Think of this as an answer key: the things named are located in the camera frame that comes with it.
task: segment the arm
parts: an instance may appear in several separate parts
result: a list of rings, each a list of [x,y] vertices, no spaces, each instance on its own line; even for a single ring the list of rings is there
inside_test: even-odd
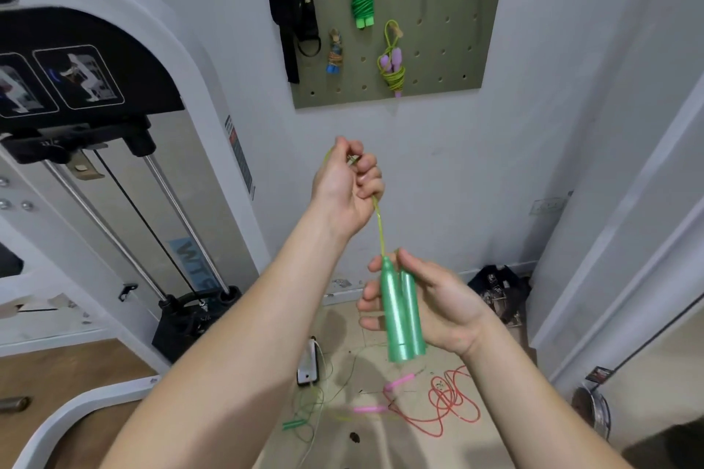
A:
[[[361,158],[354,167],[347,155]],[[376,158],[338,137],[311,205],[254,286],[137,407],[103,469],[249,468],[295,378],[312,319],[348,240],[384,184]]]
[[[630,467],[569,407],[496,314],[454,273],[405,250],[398,258],[418,283],[424,337],[465,362],[517,468]],[[370,270],[380,269],[377,257]],[[357,307],[382,309],[378,282],[367,284]],[[382,330],[383,321],[366,317],[360,324]]]

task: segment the forearm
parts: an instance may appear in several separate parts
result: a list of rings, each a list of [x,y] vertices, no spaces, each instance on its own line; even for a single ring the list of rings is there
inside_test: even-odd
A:
[[[462,358],[519,469],[629,465],[589,429],[495,316]]]
[[[104,468],[251,467],[347,242],[327,219],[304,214],[256,284],[138,407]]]

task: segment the wall outlet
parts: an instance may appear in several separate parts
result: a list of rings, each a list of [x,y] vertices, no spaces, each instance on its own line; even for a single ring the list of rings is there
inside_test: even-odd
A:
[[[555,197],[552,199],[536,200],[533,207],[530,209],[531,215],[554,214],[557,211],[562,211],[568,203],[567,199]]]

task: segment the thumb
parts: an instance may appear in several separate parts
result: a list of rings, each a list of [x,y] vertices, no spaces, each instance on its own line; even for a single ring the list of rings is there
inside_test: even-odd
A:
[[[406,249],[399,249],[399,264],[424,282],[437,286],[447,276],[445,269],[431,261],[416,258]]]
[[[330,162],[341,162],[347,163],[347,152],[350,148],[350,144],[342,136],[335,137],[335,146],[330,149],[328,153],[328,158]]]

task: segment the tile floor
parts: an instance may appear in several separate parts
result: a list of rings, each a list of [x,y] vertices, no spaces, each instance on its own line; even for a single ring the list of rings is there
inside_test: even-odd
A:
[[[313,414],[313,423],[320,414],[318,436],[303,468],[514,467],[477,388],[468,377],[457,376],[457,385],[477,404],[481,416],[478,421],[467,423],[450,414],[442,420],[442,429],[437,421],[419,423],[432,434],[439,435],[442,431],[441,437],[420,432],[392,412],[353,413],[351,406],[388,404],[382,393],[384,384],[421,371],[415,379],[396,388],[396,403],[409,417],[436,418],[436,410],[428,400],[431,379],[462,365],[453,354],[433,347],[428,347],[424,357],[403,365],[392,364],[386,355],[385,332],[362,330],[358,319],[355,303],[347,302],[322,307],[313,323],[311,335],[320,343],[326,365],[326,372],[321,372],[322,380],[318,383],[324,393],[325,404],[322,413],[316,411]],[[514,331],[515,337],[521,339],[520,330]],[[302,399],[303,404],[311,403],[317,395],[316,389],[293,385],[291,403],[282,412],[280,422],[293,419],[297,399]],[[457,408],[457,412],[468,420],[477,417],[477,410],[468,402]],[[358,442],[352,440],[353,433],[358,436]],[[287,431],[277,426],[255,467],[297,467],[309,447],[303,440],[310,439],[311,435],[312,429],[308,426]]]

